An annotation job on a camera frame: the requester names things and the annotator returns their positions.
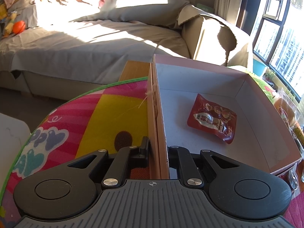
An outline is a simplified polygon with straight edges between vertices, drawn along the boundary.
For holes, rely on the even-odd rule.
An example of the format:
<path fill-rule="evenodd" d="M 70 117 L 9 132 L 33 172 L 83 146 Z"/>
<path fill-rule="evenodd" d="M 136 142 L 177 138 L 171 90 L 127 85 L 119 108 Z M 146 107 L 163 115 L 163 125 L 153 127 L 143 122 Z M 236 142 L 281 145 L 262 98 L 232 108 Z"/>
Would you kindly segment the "yellow plush toy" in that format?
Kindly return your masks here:
<path fill-rule="evenodd" d="M 7 38 L 12 33 L 12 29 L 13 29 L 14 21 L 15 21 L 16 17 L 17 17 L 17 12 L 16 11 L 13 11 L 8 16 L 7 24 L 6 24 L 6 26 L 5 26 L 4 30 L 3 30 L 3 37 L 4 38 Z"/>

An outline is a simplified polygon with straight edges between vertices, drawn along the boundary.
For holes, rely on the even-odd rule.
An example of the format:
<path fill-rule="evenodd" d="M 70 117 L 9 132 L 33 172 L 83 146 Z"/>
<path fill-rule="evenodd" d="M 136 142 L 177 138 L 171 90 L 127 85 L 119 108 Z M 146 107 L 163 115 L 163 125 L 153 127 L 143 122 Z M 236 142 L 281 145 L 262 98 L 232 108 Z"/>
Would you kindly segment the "orange toy ball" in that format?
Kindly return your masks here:
<path fill-rule="evenodd" d="M 12 28 L 12 32 L 17 35 L 19 33 L 22 33 L 26 28 L 26 24 L 24 21 L 18 21 L 16 23 L 14 23 L 13 28 Z"/>

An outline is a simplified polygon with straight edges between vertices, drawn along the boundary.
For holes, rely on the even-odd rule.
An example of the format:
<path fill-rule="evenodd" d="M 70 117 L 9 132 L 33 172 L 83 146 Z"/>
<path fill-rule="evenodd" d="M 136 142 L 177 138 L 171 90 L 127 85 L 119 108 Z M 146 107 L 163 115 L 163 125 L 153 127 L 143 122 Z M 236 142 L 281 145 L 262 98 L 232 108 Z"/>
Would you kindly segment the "grey pillow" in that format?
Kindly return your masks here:
<path fill-rule="evenodd" d="M 176 27 L 180 11 L 188 4 L 187 0 L 105 0 L 98 13 L 74 21 L 138 21 L 172 29 Z"/>

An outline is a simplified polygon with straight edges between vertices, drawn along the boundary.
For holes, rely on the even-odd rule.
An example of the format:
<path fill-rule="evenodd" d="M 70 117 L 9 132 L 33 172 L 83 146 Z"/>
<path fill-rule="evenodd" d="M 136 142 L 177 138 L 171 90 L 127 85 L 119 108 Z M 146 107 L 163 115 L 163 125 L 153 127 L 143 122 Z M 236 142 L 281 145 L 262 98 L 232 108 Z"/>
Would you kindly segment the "blue plastic bucket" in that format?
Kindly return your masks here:
<path fill-rule="evenodd" d="M 253 59 L 253 73 L 258 77 L 262 77 L 267 70 L 267 66 L 259 60 Z"/>

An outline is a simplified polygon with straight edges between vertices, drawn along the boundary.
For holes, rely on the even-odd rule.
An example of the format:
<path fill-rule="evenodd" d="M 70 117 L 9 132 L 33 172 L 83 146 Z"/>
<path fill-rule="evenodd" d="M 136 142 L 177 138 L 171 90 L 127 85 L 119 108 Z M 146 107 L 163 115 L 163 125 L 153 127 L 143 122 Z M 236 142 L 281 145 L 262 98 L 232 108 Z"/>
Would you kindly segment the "bed with grey sheet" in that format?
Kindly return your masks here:
<path fill-rule="evenodd" d="M 100 8 L 55 7 L 57 15 L 45 23 L 1 40 L 1 87 L 68 100 L 116 82 L 128 61 L 148 63 L 155 54 L 190 57 L 178 24 L 171 29 L 138 21 L 74 21 Z M 74 15 L 59 19 L 68 11 Z"/>

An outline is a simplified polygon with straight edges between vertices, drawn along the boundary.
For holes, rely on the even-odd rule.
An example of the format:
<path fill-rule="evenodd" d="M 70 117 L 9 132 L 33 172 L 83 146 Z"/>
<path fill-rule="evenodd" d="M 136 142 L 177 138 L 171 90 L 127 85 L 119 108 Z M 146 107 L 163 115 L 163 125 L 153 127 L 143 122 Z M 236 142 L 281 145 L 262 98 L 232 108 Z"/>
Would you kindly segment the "colourful cartoon play mat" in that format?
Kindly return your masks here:
<path fill-rule="evenodd" d="M 250 221 L 218 210 L 199 189 L 183 186 L 176 169 L 168 179 L 151 174 L 148 78 L 90 91 L 49 114 L 27 140 L 10 169 L 1 204 L 1 227 L 292 227 L 284 214 Z M 13 199 L 17 184 L 32 174 L 99 149 L 110 154 L 149 138 L 148 166 L 134 168 L 123 186 L 104 190 L 85 212 L 64 220 L 21 216 Z"/>

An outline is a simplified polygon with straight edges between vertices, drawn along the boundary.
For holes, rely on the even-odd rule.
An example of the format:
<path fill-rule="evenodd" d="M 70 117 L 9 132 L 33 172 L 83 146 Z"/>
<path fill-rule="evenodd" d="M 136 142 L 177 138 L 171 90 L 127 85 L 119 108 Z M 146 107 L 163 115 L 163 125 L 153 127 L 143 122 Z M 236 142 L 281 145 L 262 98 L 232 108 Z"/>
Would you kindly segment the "bread bun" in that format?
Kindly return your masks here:
<path fill-rule="evenodd" d="M 295 136 L 303 147 L 303 114 L 300 113 L 282 87 L 278 88 L 274 107 L 291 131 L 291 134 Z"/>

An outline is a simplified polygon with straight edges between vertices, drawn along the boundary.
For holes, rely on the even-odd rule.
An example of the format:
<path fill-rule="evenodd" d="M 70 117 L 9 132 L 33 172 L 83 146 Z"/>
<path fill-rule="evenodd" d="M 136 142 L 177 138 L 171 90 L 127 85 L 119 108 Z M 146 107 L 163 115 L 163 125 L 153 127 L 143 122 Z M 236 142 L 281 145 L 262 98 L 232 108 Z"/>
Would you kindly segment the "red snack packet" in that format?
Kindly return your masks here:
<path fill-rule="evenodd" d="M 189 114 L 187 125 L 216 135 L 222 141 L 231 144 L 235 136 L 237 114 L 198 94 Z"/>

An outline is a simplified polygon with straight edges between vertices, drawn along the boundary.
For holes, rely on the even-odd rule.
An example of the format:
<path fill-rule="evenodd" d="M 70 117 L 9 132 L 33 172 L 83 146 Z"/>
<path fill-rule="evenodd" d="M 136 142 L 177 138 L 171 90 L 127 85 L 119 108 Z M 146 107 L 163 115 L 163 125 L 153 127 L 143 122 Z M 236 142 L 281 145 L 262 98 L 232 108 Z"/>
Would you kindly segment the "pink cardboard box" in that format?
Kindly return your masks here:
<path fill-rule="evenodd" d="M 167 149 L 211 150 L 280 175 L 300 151 L 271 101 L 247 73 L 155 55 L 147 84 L 151 174 L 168 179 Z"/>

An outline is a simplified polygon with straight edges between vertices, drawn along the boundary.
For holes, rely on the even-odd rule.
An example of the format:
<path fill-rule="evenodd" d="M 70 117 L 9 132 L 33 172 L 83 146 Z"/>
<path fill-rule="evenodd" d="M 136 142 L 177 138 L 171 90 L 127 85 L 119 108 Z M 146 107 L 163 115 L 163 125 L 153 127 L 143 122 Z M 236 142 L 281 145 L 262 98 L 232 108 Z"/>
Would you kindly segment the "window frame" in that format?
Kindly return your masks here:
<path fill-rule="evenodd" d="M 297 101 L 303 96 L 303 0 L 261 0 L 253 53 Z"/>

